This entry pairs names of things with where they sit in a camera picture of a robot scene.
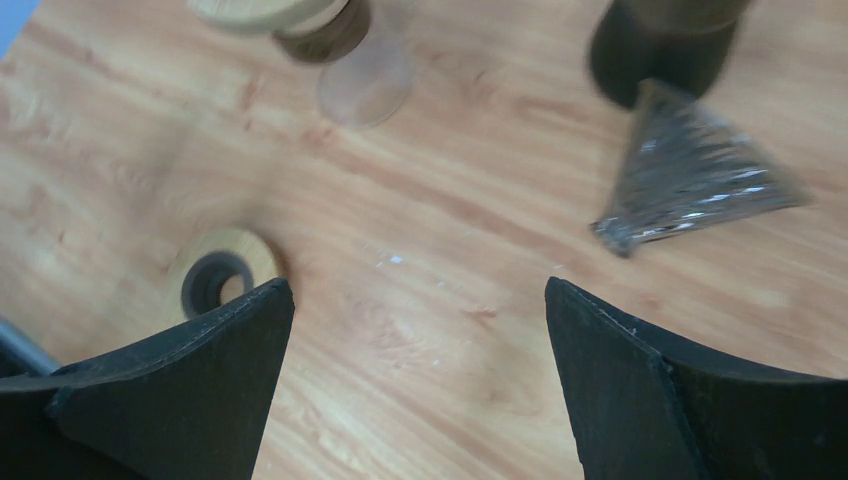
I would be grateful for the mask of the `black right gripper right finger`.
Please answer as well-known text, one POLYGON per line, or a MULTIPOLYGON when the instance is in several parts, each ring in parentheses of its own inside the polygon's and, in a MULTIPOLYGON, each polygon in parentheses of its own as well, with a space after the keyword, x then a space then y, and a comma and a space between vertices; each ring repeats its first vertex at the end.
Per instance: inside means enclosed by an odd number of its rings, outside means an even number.
POLYGON ((847 383, 753 362, 551 278, 546 320, 588 479, 843 479, 847 383))

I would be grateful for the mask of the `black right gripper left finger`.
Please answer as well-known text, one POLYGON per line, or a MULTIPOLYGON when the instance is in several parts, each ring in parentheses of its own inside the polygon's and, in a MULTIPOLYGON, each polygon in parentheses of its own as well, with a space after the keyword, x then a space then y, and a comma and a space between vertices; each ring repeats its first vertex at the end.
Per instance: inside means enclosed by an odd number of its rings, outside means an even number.
POLYGON ((1 382, 5 479, 248 479, 295 304, 276 278, 46 376, 1 382))

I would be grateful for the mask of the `wooden ring dripper holder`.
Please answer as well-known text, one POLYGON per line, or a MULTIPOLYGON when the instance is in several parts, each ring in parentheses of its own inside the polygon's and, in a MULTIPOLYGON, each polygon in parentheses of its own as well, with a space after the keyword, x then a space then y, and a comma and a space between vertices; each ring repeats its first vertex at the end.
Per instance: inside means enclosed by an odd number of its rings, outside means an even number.
POLYGON ((189 0, 189 10, 207 24, 237 35, 312 33, 327 25, 348 0, 189 0))

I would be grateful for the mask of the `clear glass carafe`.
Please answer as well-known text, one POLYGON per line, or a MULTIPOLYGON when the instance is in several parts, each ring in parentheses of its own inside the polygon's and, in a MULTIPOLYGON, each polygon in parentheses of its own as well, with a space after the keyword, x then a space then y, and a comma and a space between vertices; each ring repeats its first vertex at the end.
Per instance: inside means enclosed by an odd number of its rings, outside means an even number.
POLYGON ((322 68, 316 99, 338 125, 367 128, 394 114, 412 90, 411 60, 374 1, 332 1, 273 39, 292 59, 322 68))

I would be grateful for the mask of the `aluminium frame rail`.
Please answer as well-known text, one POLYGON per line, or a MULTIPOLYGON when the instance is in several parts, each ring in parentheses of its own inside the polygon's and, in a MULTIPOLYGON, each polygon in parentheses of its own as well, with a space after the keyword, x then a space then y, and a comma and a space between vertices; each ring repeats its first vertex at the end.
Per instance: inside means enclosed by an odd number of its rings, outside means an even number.
POLYGON ((10 321, 1 319, 1 357, 30 375, 47 376, 61 365, 10 321))

